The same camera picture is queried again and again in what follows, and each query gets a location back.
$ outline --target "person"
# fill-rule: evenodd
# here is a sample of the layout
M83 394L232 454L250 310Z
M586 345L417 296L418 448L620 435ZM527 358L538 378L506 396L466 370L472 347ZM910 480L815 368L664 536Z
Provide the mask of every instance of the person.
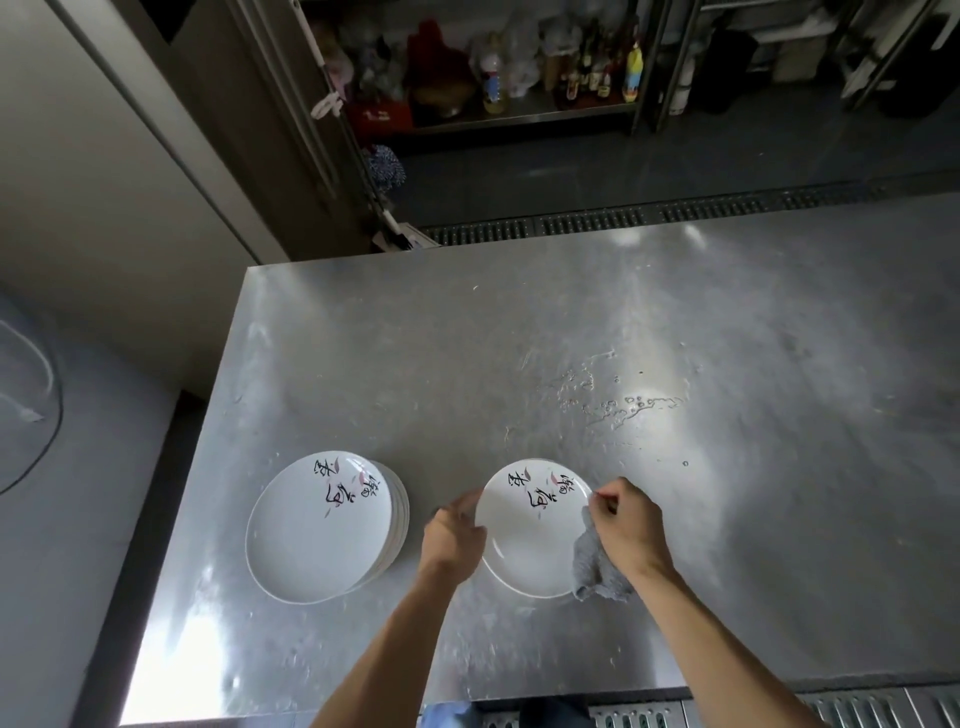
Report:
M384 716L414 728L447 606L487 541L471 515L480 493L459 497L427 524L413 586L311 728L382 728ZM590 497L589 509L603 548L666 638L707 728L824 728L686 585L656 503L618 477Z

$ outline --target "metal countertop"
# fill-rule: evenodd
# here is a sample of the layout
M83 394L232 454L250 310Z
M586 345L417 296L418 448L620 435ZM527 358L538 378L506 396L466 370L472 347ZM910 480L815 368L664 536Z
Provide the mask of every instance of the metal countertop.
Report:
M787 681L960 674L960 195L251 269L124 723L319 707L410 583L434 506L546 457L659 502L681 572ZM247 518L322 449L411 527L358 592L253 582ZM481 565L426 702L684 684L635 599Z

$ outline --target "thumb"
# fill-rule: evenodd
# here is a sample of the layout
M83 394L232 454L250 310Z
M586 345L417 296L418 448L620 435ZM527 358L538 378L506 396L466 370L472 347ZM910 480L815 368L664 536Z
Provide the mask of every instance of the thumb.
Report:
M613 519L610 507L607 505L607 499L599 494L592 494L589 500L590 516L593 518L594 525L607 523Z

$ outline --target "hand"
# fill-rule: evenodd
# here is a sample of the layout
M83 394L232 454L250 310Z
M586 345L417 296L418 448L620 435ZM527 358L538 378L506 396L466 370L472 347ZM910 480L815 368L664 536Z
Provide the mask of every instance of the hand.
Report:
M660 507L625 477L590 496L590 515L613 565L636 587L650 576L676 576Z
M483 488L464 493L423 529L418 575L439 578L456 588L476 571L487 543L487 529L473 525L473 510Z

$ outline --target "gray cloth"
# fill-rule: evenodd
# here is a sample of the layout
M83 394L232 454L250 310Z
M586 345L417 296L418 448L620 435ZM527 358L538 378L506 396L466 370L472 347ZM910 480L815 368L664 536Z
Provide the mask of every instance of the gray cloth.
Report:
M573 595L580 601L592 594L626 601L634 588L603 549L590 509L584 506L581 516L587 530L573 544Z

